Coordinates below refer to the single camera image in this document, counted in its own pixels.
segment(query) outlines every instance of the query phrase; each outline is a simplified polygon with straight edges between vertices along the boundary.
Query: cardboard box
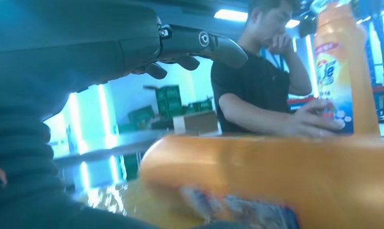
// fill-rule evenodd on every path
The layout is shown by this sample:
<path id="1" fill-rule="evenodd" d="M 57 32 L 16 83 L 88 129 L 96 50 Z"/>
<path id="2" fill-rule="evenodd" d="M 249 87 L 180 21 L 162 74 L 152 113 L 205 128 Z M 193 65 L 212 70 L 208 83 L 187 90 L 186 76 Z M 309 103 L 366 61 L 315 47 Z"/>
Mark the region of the cardboard box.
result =
<path id="1" fill-rule="evenodd" d="M 187 114 L 174 117 L 175 134 L 196 133 L 206 134 L 219 131 L 217 116 L 214 111 Z"/>

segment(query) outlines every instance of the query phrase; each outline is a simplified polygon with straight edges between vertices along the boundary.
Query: orange bottle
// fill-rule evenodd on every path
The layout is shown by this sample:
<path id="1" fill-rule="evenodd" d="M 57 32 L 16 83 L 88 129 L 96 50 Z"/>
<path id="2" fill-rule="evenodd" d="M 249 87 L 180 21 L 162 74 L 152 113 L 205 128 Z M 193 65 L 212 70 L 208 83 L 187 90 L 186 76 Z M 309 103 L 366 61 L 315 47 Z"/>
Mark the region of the orange bottle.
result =
<path id="1" fill-rule="evenodd" d="M 206 219 L 259 229 L 384 229 L 381 138 L 168 136 L 146 153 L 140 179 L 163 210 L 169 204 Z"/>
<path id="2" fill-rule="evenodd" d="M 318 16 L 315 64 L 320 98 L 331 99 L 327 113 L 343 122 L 343 134 L 379 135 L 371 78 L 364 53 L 365 31 L 352 14 L 351 0 L 315 0 Z"/>

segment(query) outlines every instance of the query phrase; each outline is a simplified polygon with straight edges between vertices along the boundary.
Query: black fabric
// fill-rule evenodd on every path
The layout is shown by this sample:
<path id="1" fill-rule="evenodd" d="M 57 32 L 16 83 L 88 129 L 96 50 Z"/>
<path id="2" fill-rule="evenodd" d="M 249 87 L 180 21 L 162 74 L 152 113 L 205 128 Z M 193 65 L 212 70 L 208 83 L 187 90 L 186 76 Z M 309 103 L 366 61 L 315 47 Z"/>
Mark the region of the black fabric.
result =
<path id="1" fill-rule="evenodd" d="M 290 112 L 287 103 L 289 91 L 289 74 L 275 67 L 263 57 L 246 52 L 248 61 L 239 69 L 233 69 L 221 62 L 213 62 L 211 78 L 217 116 L 222 131 L 250 132 L 228 122 L 219 107 L 219 98 L 224 94 L 235 94 L 259 108 Z"/>

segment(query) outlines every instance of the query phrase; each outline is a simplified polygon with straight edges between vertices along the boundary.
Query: man's hand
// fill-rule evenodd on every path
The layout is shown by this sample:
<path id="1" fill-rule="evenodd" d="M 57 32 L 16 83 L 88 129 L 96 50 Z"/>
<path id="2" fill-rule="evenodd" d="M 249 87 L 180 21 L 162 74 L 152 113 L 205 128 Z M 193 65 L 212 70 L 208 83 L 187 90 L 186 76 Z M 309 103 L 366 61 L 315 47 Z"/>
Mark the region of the man's hand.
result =
<path id="1" fill-rule="evenodd" d="M 321 111 L 332 109 L 333 105 L 327 100 L 313 100 L 301 107 L 290 116 L 283 131 L 283 136 L 289 137 L 333 137 L 334 131 L 343 128 L 342 123 L 321 117 Z"/>
<path id="2" fill-rule="evenodd" d="M 278 55 L 293 52 L 292 38 L 287 34 L 275 36 L 268 50 Z"/>

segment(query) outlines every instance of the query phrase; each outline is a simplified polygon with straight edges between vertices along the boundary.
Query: dark sleeve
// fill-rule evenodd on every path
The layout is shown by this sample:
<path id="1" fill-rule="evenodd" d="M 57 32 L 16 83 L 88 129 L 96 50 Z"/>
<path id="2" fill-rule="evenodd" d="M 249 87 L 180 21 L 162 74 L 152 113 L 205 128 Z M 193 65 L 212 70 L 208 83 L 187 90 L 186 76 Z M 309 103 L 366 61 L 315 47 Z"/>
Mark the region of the dark sleeve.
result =
<path id="1" fill-rule="evenodd" d="M 243 88 L 237 71 L 223 63 L 213 62 L 211 79 L 216 106 L 219 98 L 224 94 L 231 93 L 241 97 Z"/>

